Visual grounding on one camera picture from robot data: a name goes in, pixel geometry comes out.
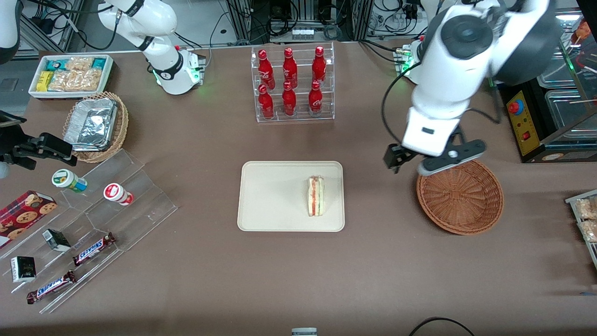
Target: red switch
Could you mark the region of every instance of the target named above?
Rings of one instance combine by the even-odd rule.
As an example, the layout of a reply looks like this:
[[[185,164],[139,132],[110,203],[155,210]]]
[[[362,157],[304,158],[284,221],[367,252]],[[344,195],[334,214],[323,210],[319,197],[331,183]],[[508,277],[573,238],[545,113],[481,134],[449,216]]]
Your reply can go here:
[[[518,112],[518,110],[520,109],[520,105],[518,105],[517,102],[513,102],[510,103],[510,105],[508,105],[508,112],[515,114]]]

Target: empty wicker basket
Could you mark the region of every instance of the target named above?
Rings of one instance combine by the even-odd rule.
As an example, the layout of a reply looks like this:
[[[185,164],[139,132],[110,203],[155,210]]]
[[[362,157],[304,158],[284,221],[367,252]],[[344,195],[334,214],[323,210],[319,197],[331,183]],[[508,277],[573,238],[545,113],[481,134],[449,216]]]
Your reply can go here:
[[[92,96],[86,97],[84,99],[101,99],[101,98],[110,98],[113,99],[118,104],[118,111],[116,112],[116,126],[114,131],[112,132],[112,143],[110,147],[103,151],[103,152],[75,152],[73,151],[73,155],[76,156],[79,160],[87,163],[99,163],[111,158],[116,152],[118,152],[122,148],[122,144],[124,143],[124,139],[127,137],[127,127],[128,127],[128,111],[127,107],[124,106],[122,100],[115,94],[111,92],[102,92],[99,94],[94,94]],[[62,130],[62,136],[66,134],[66,129],[69,127],[70,117],[73,114],[73,110],[75,107],[70,110],[68,117],[66,118],[66,123],[64,124]]]
[[[419,176],[417,196],[435,224],[462,235],[489,230],[504,209],[500,183],[489,168],[476,160]]]

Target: red label bottle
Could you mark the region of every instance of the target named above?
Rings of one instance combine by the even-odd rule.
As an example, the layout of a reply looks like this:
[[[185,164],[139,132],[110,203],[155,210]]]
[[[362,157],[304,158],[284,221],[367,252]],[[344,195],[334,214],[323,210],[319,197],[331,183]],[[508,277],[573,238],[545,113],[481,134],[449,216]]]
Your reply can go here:
[[[261,83],[265,84],[269,90],[273,90],[276,87],[276,81],[273,79],[273,67],[267,59],[267,52],[261,49],[257,55],[259,56],[259,77],[261,77]]]
[[[309,113],[313,117],[318,117],[321,115],[321,100],[323,99],[323,94],[321,94],[321,90],[319,89],[319,81],[314,80],[311,83],[311,92],[309,92]]]
[[[263,118],[273,118],[273,100],[272,97],[267,93],[267,87],[264,84],[259,85],[259,108]]]
[[[284,82],[282,100],[284,101],[284,113],[292,117],[297,106],[297,95],[294,93],[292,84],[289,81]]]
[[[293,50],[291,48],[284,49],[284,81],[290,82],[292,88],[299,86],[299,70],[297,69],[297,62],[293,57]]]
[[[319,81],[323,85],[325,81],[325,58],[324,48],[319,46],[315,48],[315,59],[313,60],[313,80]]]

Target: clear acrylic bottle rack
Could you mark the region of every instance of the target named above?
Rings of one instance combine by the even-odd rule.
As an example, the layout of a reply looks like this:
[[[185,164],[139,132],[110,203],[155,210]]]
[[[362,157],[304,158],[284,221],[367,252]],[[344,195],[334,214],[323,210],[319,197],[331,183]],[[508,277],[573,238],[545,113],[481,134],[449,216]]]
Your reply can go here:
[[[30,228],[29,230],[34,229],[30,235],[15,242],[16,245],[0,257],[2,278],[11,283],[13,278],[10,258],[32,256],[35,259],[37,278],[29,283],[15,283],[12,290],[15,295],[23,297],[23,304],[26,304],[27,293],[37,291],[73,270],[77,278],[76,283],[67,285],[66,289],[58,293],[48,294],[33,305],[41,309],[40,313],[51,313],[178,209],[168,196],[153,184],[142,168],[141,162],[121,149],[112,158],[83,176],[88,184],[83,193],[75,194],[71,190],[63,190],[55,197],[59,207],[52,214],[57,211],[57,215],[49,220],[44,218],[44,222]],[[121,206],[106,200],[103,190],[111,182],[121,184],[128,192],[134,194],[134,202],[129,206]],[[66,252],[50,249],[42,236],[49,228],[62,232],[71,244],[71,249]],[[72,258],[108,232],[112,232],[116,242],[86,263],[75,267]]]
[[[309,92],[311,91],[311,83],[313,80],[313,73],[311,65],[315,58],[315,47],[322,46],[324,48],[325,58],[325,82],[321,86],[321,93],[323,100],[321,103],[321,115],[312,117],[309,114]],[[282,101],[282,92],[284,92],[284,73],[282,65],[284,64],[284,49],[289,45],[266,45],[251,50],[251,73],[253,74],[253,95],[255,96],[255,112],[258,122],[274,122],[274,121],[316,121],[316,120],[330,120],[336,116],[336,105],[334,101],[334,46],[332,43],[319,44],[293,44],[294,60],[298,66],[298,87],[294,89],[297,96],[296,113],[289,117],[284,113],[284,103]],[[264,49],[267,52],[267,58],[273,67],[273,77],[276,81],[276,87],[269,90],[269,94],[273,99],[273,113],[272,119],[265,119],[259,108],[259,91],[258,87],[261,84],[259,77],[259,58],[257,52]]]

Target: small black box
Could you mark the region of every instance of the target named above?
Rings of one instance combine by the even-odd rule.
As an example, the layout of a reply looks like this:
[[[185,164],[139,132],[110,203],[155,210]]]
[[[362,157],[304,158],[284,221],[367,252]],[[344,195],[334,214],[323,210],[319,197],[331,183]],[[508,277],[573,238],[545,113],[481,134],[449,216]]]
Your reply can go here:
[[[66,252],[70,249],[70,244],[62,232],[49,228],[44,231],[43,236],[50,248],[54,251]]]
[[[35,260],[32,256],[15,256],[10,259],[13,282],[30,282],[35,280]]]

